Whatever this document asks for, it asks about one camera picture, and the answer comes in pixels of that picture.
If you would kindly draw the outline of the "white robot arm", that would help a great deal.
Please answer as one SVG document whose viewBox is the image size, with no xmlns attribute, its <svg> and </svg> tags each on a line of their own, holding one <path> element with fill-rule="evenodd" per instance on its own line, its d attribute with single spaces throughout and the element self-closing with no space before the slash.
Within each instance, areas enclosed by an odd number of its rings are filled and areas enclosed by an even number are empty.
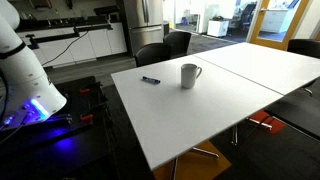
<svg viewBox="0 0 320 180">
<path fill-rule="evenodd" d="M 1 128 L 15 129 L 46 121 L 66 105 L 35 53 L 16 34 L 20 17 L 8 0 L 0 0 L 0 70 L 5 84 Z"/>
</svg>

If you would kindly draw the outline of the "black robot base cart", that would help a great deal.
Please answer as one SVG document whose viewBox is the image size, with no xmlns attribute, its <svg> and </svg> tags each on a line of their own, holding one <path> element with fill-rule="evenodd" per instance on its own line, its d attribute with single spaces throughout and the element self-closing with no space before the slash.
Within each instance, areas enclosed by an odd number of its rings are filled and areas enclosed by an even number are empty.
<svg viewBox="0 0 320 180">
<path fill-rule="evenodd" d="M 95 77 L 60 83 L 67 105 L 47 121 L 1 134 L 0 180 L 53 180 L 111 151 L 106 98 Z"/>
</svg>

